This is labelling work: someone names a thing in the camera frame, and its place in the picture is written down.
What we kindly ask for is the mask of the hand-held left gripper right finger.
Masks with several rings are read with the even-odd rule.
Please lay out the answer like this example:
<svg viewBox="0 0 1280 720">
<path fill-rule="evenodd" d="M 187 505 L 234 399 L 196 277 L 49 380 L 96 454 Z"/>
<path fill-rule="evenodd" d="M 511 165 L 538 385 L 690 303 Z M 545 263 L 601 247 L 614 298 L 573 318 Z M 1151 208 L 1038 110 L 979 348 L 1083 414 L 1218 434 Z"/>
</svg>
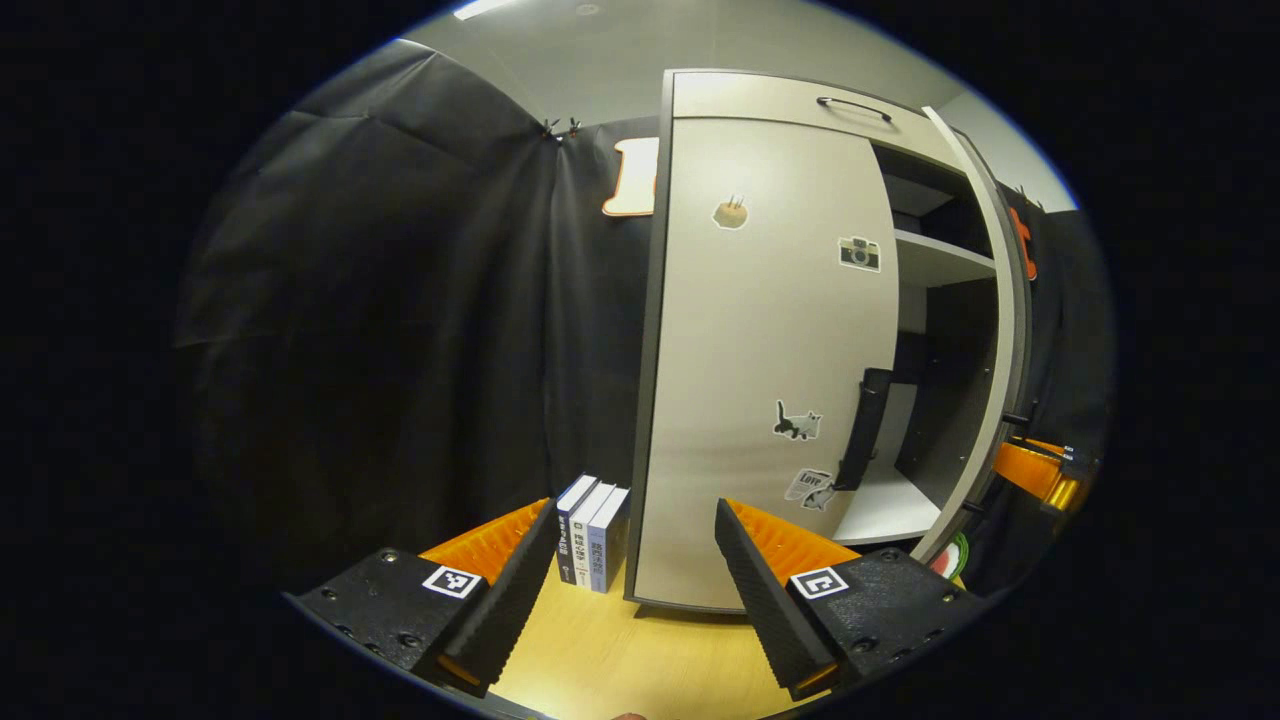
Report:
<svg viewBox="0 0 1280 720">
<path fill-rule="evenodd" d="M 887 676 L 991 606 L 901 550 L 856 553 L 731 498 L 716 505 L 714 536 L 774 679 L 795 701 Z"/>
</svg>

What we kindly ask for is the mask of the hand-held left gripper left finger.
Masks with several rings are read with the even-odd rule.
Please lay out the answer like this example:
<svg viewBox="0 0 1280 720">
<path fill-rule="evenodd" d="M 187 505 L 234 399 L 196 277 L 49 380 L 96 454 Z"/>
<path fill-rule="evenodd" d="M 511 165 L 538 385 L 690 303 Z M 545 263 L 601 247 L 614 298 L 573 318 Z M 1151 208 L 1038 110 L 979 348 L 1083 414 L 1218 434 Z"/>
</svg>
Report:
<svg viewBox="0 0 1280 720">
<path fill-rule="evenodd" d="M 540 498 L 421 553 L 375 550 L 294 601 L 390 665 L 481 698 L 529 621 L 559 537 L 556 505 Z"/>
</svg>

